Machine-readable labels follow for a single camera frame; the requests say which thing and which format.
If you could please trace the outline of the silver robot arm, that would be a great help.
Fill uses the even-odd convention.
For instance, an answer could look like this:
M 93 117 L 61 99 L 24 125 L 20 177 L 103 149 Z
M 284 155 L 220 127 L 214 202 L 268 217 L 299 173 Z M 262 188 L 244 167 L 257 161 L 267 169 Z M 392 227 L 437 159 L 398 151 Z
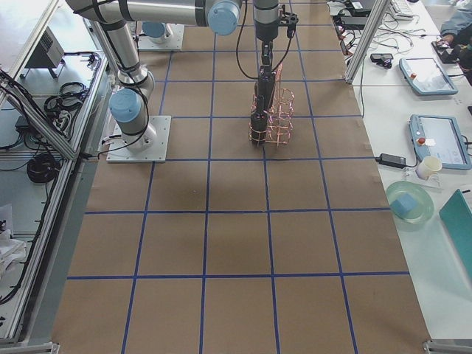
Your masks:
M 77 15 L 99 24 L 104 32 L 101 44 L 108 44 L 117 62 L 122 85 L 139 91 L 148 83 L 148 71 L 139 60 L 128 23 L 162 22 L 209 27 L 217 35 L 235 31 L 239 20 L 246 17 L 244 1 L 68 1 Z M 254 1 L 254 28 L 261 42 L 262 64 L 255 77 L 254 104 L 251 111 L 250 140 L 266 142 L 268 118 L 273 105 L 277 65 L 273 63 L 273 41 L 279 28 L 287 29 L 293 38 L 298 16 L 286 11 L 278 1 Z
M 142 31 L 156 44 L 163 44 L 173 36 L 170 25 L 162 22 L 143 21 Z

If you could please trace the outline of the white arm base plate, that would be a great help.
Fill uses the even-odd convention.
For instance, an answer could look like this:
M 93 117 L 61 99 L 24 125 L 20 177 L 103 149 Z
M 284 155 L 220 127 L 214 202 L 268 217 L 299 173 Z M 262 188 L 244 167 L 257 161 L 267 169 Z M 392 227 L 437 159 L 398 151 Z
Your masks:
M 171 126 L 171 116 L 151 116 L 144 135 L 130 147 L 130 136 L 121 137 L 121 129 L 114 123 L 113 134 L 119 137 L 111 140 L 110 150 L 106 161 L 111 163 L 138 163 L 159 162 L 163 163 L 167 157 L 167 145 Z
M 141 51 L 181 51 L 184 37 L 183 24 L 142 21 L 139 24 L 138 45 Z

